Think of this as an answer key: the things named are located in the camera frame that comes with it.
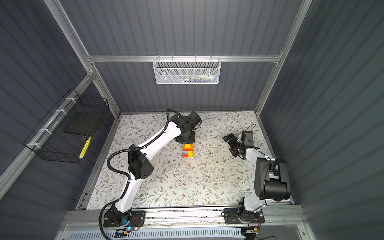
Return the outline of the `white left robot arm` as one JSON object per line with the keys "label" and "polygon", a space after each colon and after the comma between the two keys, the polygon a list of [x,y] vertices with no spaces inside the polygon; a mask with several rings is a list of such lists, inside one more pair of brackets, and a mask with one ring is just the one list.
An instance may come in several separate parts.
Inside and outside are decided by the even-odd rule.
{"label": "white left robot arm", "polygon": [[[111,207],[107,213],[118,226],[129,226],[135,220],[131,214],[133,201],[144,179],[154,171],[151,160],[155,155],[171,140],[180,144],[192,144],[195,141],[196,129],[202,122],[199,114],[192,111],[188,116],[183,116],[174,110],[167,109],[166,115],[165,126],[155,136],[138,146],[131,145],[128,149],[116,151],[107,158],[109,170],[127,177],[119,199],[106,205]],[[122,153],[128,153],[127,172],[117,170],[111,165],[112,158]]]}

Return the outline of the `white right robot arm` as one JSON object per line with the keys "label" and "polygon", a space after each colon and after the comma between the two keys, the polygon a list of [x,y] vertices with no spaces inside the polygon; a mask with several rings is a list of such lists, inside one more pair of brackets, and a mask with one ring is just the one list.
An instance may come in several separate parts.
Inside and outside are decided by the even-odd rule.
{"label": "white right robot arm", "polygon": [[260,225],[265,222],[262,208],[291,197],[288,163],[270,158],[255,147],[251,131],[242,131],[240,139],[229,134],[223,140],[229,144],[233,157],[255,164],[256,169],[254,190],[248,196],[242,197],[236,208],[226,208],[221,215],[227,225]]}

